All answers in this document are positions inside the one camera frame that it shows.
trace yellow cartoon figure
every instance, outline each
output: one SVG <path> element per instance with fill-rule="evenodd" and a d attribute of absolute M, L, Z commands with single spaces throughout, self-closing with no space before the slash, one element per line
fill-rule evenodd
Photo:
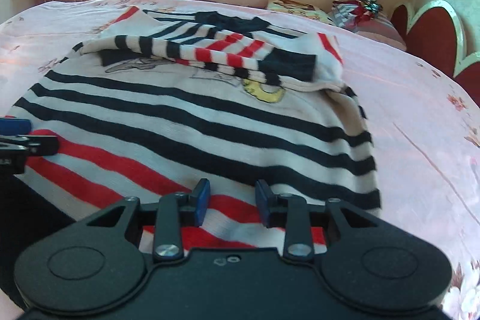
<path fill-rule="evenodd" d="M 262 83 L 249 79 L 243 80 L 243 89 L 256 99 L 268 103 L 280 102 L 285 95 L 285 89 L 283 87 L 263 85 Z"/>

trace metal screw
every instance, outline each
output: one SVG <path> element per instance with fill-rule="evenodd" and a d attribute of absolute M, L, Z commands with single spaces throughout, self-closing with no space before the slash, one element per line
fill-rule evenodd
<path fill-rule="evenodd" d="M 40 147 L 40 143 L 30 143 L 28 146 L 30 147 L 31 153 L 37 153 L 38 147 Z"/>
<path fill-rule="evenodd" d="M 227 260 L 225 258 L 217 258 L 213 261 L 213 263 L 217 266 L 225 266 L 227 264 Z"/>
<path fill-rule="evenodd" d="M 306 257 L 311 253 L 311 247 L 306 244 L 296 243 L 289 246 L 288 252 L 293 256 Z"/>
<path fill-rule="evenodd" d="M 162 244 L 155 248 L 155 253 L 163 258 L 171 258 L 176 256 L 180 252 L 180 248 L 178 248 L 175 244 Z"/>
<path fill-rule="evenodd" d="M 237 255 L 230 255 L 229 257 L 227 257 L 226 261 L 230 263 L 238 263 L 241 261 L 241 259 Z"/>

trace red headboard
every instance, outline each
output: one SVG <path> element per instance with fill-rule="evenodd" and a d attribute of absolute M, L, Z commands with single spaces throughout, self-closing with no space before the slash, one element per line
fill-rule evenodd
<path fill-rule="evenodd" d="M 468 95 L 480 106 L 480 63 L 474 63 L 460 72 L 454 79 Z"/>
<path fill-rule="evenodd" d="M 397 29 L 397 32 L 400 34 L 403 40 L 407 36 L 407 29 L 409 28 L 410 21 L 413 15 L 409 14 L 409 8 L 406 4 L 399 5 L 392 14 L 390 22 Z"/>
<path fill-rule="evenodd" d="M 407 52 L 453 78 L 458 63 L 466 56 L 465 35 L 459 16 L 443 0 L 427 3 L 412 18 L 409 18 L 410 10 L 408 4 L 401 4 L 392 15 L 392 23 L 400 34 L 406 31 Z"/>

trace striped sweater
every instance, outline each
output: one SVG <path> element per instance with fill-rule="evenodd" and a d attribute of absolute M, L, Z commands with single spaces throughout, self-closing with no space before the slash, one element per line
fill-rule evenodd
<path fill-rule="evenodd" d="M 210 209 L 202 228 L 184 229 L 186 250 L 281 250 L 284 232 L 260 224 L 258 179 L 310 203 L 380 207 L 365 113 L 342 69 L 335 37 L 131 7 L 11 109 L 61 141 L 19 178 L 75 219 L 208 178 Z M 321 232 L 314 238 L 322 250 Z"/>

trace floral bedsheet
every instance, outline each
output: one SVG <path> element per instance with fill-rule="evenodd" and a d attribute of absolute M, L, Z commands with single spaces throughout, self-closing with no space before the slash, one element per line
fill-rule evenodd
<path fill-rule="evenodd" d="M 382 193 L 380 217 L 435 244 L 451 260 L 455 273 L 443 303 L 446 313 L 455 320 L 480 315 L 480 109 L 442 72 L 388 45 L 300 16 L 225 4 L 50 2 L 0 25 L 0 115 L 76 43 L 95 37 L 132 4 L 178 13 L 259 16 L 286 28 L 334 34 L 345 60 L 344 79 L 369 117 Z M 0 295 L 0 319 L 18 313 L 11 305 Z"/>

